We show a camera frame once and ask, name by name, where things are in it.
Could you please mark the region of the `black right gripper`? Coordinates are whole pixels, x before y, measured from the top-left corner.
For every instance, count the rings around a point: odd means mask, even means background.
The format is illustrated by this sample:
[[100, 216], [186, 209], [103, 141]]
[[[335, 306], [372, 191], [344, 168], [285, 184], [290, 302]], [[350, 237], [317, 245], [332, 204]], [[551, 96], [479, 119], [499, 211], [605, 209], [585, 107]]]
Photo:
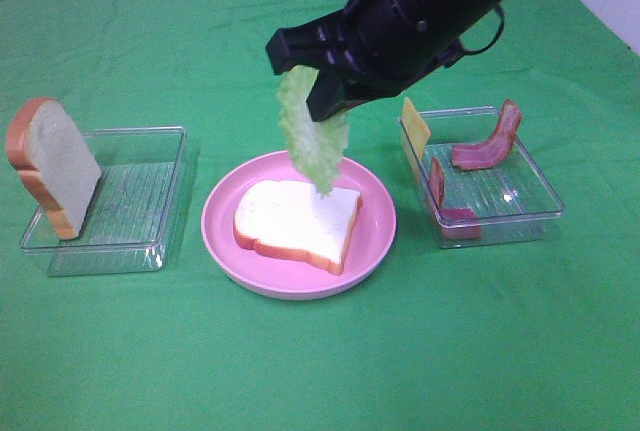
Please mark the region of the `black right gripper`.
[[275, 75], [320, 71], [306, 99], [313, 122], [395, 96], [463, 56], [463, 0], [351, 0], [342, 10], [279, 28], [266, 44]]

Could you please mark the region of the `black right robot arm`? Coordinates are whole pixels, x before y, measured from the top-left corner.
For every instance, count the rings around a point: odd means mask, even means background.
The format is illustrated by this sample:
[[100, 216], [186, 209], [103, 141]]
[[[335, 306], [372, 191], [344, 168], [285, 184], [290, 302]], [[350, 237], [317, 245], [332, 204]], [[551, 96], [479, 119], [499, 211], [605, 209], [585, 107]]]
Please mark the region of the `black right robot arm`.
[[306, 98], [313, 121], [398, 95], [470, 55], [460, 37], [502, 0], [348, 0], [335, 12], [280, 28], [266, 52], [275, 74], [318, 70]]

